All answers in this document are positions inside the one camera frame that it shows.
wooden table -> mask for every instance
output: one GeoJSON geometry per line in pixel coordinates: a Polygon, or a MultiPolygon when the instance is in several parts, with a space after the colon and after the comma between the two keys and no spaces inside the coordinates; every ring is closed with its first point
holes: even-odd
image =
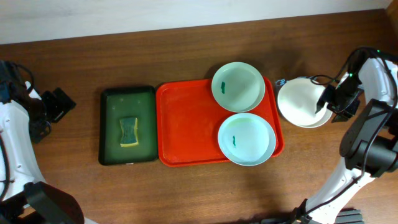
{"type": "MultiPolygon", "coordinates": [[[[353,120],[303,129],[281,118],[284,152],[256,167],[101,166],[100,93],[211,78],[234,61],[272,82],[334,75],[360,45],[398,52],[384,10],[10,44],[0,46],[0,58],[30,68],[39,90],[60,87],[76,101],[34,150],[47,182],[72,194],[85,216],[100,223],[215,223],[299,206],[332,173],[353,120]]],[[[366,186],[347,207],[361,209],[368,223],[396,223],[397,198],[398,172],[366,186]]]]}

dark green tray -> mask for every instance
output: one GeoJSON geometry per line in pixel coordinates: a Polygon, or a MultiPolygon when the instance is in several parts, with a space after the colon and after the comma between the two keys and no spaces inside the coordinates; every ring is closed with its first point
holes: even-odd
{"type": "Polygon", "coordinates": [[[98,161],[102,165],[153,161],[158,158],[155,88],[113,88],[101,94],[98,161]],[[119,120],[138,119],[138,146],[121,147],[119,120]]]}

red tray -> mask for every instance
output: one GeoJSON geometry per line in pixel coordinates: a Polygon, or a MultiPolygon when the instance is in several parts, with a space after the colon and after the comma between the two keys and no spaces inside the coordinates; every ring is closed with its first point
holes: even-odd
{"type": "MultiPolygon", "coordinates": [[[[266,94],[248,113],[264,118],[274,129],[276,147],[273,157],[284,148],[274,92],[264,78],[266,94]]],[[[163,84],[156,91],[157,138],[159,158],[167,166],[181,167],[228,162],[218,146],[221,124],[234,115],[222,108],[211,94],[211,79],[163,84]]]]}

white plate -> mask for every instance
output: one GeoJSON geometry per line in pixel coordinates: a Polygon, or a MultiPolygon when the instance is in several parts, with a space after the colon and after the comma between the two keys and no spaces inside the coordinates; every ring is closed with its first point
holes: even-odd
{"type": "Polygon", "coordinates": [[[274,153],[276,136],[271,125],[251,113],[234,114],[218,130],[218,145],[232,162],[255,166],[274,153]]]}
{"type": "Polygon", "coordinates": [[[211,81],[211,92],[224,109],[240,113],[254,109],[261,102],[266,84],[253,66],[232,62],[215,73],[211,81]]]}
{"type": "Polygon", "coordinates": [[[325,124],[333,114],[326,108],[317,113],[317,102],[325,90],[309,78],[295,78],[282,86],[278,93],[278,107],[292,124],[302,128],[316,128],[325,124]]]}

white wall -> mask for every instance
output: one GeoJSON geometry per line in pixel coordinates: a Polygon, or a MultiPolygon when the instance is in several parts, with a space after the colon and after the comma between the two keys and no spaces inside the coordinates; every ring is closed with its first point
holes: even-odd
{"type": "Polygon", "coordinates": [[[392,0],[0,0],[0,44],[386,8],[392,0]]]}

